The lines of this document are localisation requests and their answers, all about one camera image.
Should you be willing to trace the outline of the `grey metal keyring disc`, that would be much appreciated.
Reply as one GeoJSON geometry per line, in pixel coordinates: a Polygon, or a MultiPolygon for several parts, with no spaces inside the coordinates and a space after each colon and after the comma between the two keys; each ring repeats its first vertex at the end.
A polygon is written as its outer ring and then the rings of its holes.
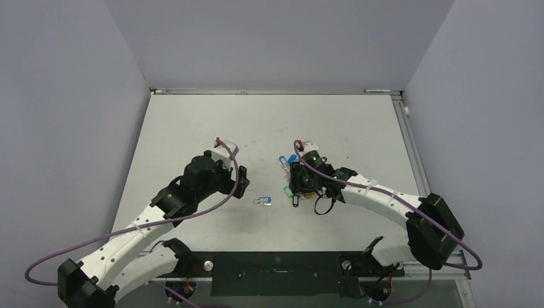
{"type": "Polygon", "coordinates": [[[285,172],[285,176],[284,176],[284,179],[289,182],[290,179],[291,179],[291,165],[289,163],[286,163],[286,164],[282,164],[281,165],[282,169],[284,170],[285,172]]]}

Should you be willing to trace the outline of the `yellow key tag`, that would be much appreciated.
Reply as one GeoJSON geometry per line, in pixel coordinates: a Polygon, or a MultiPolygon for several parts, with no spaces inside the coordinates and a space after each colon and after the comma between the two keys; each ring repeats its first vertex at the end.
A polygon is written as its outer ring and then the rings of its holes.
{"type": "Polygon", "coordinates": [[[303,195],[302,195],[302,198],[305,199],[305,200],[310,200],[310,199],[312,199],[313,197],[315,197],[315,194],[314,194],[314,193],[309,193],[309,194],[303,194],[303,195]]]}

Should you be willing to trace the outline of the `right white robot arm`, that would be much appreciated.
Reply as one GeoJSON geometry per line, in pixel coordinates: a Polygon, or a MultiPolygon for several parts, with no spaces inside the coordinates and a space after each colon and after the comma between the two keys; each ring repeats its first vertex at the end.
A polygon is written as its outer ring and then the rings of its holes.
{"type": "Polygon", "coordinates": [[[389,189],[347,167],[334,168],[317,150],[305,151],[290,162],[289,174],[289,188],[295,195],[315,193],[332,203],[357,205],[406,231],[396,240],[381,235],[365,249],[362,265],[372,275],[407,261],[440,270],[464,237],[459,222],[439,195],[415,196],[389,189]]]}

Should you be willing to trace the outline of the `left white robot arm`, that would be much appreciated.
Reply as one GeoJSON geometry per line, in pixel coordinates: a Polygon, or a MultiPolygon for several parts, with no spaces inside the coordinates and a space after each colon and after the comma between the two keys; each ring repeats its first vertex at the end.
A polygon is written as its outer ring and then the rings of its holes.
{"type": "Polygon", "coordinates": [[[127,226],[95,252],[58,268],[58,297],[67,307],[114,307],[149,280],[172,273],[182,276],[191,267],[191,251],[177,238],[167,240],[145,256],[140,253],[183,219],[197,215],[198,205],[215,193],[242,198],[249,185],[247,169],[239,166],[238,147],[219,143],[194,157],[127,226]]]}

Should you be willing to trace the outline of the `green key tag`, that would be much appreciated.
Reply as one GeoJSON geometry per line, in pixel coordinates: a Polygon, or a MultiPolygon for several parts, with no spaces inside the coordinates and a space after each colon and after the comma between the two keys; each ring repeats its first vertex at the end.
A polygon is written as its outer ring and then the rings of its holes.
{"type": "Polygon", "coordinates": [[[283,188],[283,190],[284,190],[285,195],[286,195],[288,198],[292,198],[292,197],[294,196],[293,192],[290,190],[290,188],[289,188],[288,185],[285,186],[285,187],[283,188]]]}

